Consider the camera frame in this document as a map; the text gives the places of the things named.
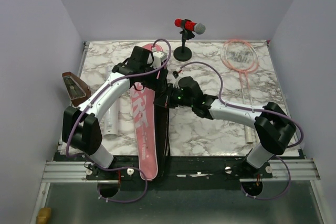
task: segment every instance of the white wall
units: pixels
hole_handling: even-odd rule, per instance
[[[0,223],[28,223],[82,43],[61,0],[0,0]]]
[[[196,39],[270,39],[293,0],[62,0],[84,40],[178,39],[176,18],[204,23]]]
[[[336,0],[294,0],[270,44],[292,116],[336,209]]]

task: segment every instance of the black stand base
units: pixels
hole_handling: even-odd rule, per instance
[[[184,52],[182,52],[183,47],[177,47],[174,50],[174,57],[178,61],[187,61],[191,59],[192,53],[191,50],[187,47],[184,47]]]

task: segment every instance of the racket handle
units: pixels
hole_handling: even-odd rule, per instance
[[[248,126],[244,126],[245,128],[245,143],[252,144],[253,138],[252,138],[252,129]]]

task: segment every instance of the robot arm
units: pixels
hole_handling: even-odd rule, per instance
[[[85,152],[95,163],[108,168],[113,155],[101,144],[102,135],[99,122],[115,100],[128,91],[136,82],[144,87],[153,89],[160,94],[154,101],[155,105],[164,108],[189,106],[201,118],[210,120],[229,120],[254,128],[260,138],[260,143],[246,156],[243,165],[247,170],[256,170],[273,155],[281,155],[291,140],[296,127],[288,120],[265,112],[244,111],[222,104],[218,97],[204,94],[198,83],[191,77],[180,78],[178,86],[166,84],[167,70],[162,69],[159,77],[157,73],[138,78],[122,79],[110,85],[117,78],[135,73],[145,73],[157,68],[166,60],[163,52],[154,52],[153,59],[149,58],[150,51],[135,47],[127,63],[119,63],[113,68],[106,83],[86,102],[77,108],[69,106],[64,112],[62,139],[68,142],[71,129],[82,111],[89,107],[81,123],[76,127],[71,139],[71,146]],[[100,91],[109,85],[101,94]],[[266,106],[254,106],[255,109],[267,109],[281,114],[284,111],[275,103]]]

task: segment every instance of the cable connector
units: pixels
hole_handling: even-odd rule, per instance
[[[153,52],[154,61],[152,62],[153,68],[158,68],[167,59],[167,54],[162,51]]]
[[[167,95],[167,97],[166,97],[166,102],[164,103],[164,107],[165,107],[165,109],[167,108],[167,106],[168,106],[168,95]]]
[[[174,88],[179,88],[178,82],[184,77],[181,68],[177,68],[173,71],[173,76],[175,78],[175,82],[173,84]]]

